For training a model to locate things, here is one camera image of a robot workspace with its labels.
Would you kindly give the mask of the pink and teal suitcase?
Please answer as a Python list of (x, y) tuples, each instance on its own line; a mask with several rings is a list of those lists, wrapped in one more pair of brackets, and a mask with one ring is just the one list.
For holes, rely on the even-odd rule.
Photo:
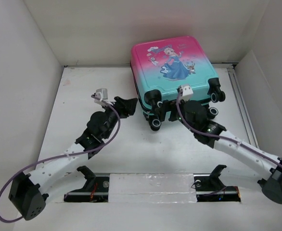
[(162, 123), (155, 112), (157, 103), (176, 101), (180, 85), (189, 84), (192, 100), (203, 106), (226, 99), (217, 72), (192, 36), (136, 44), (130, 67), (143, 115), (153, 131)]

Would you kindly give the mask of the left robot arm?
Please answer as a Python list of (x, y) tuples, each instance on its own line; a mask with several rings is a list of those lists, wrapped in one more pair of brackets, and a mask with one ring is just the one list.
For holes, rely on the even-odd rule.
[(103, 111), (90, 116), (80, 137), (62, 155), (39, 161), (40, 167), (25, 173), (18, 172), (12, 179), (9, 200), (24, 220), (38, 216), (55, 197), (75, 189), (93, 188), (95, 174), (86, 163), (119, 132), (122, 119), (134, 115), (138, 100), (122, 99), (113, 102), (93, 95)]

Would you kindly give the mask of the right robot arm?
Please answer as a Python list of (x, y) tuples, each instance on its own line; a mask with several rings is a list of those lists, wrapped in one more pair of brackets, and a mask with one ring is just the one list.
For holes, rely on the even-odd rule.
[(218, 109), (198, 101), (173, 101), (174, 118), (191, 131), (202, 144), (224, 152), (259, 174), (255, 182), (271, 201), (282, 204), (282, 157), (264, 152), (237, 138), (212, 119)]

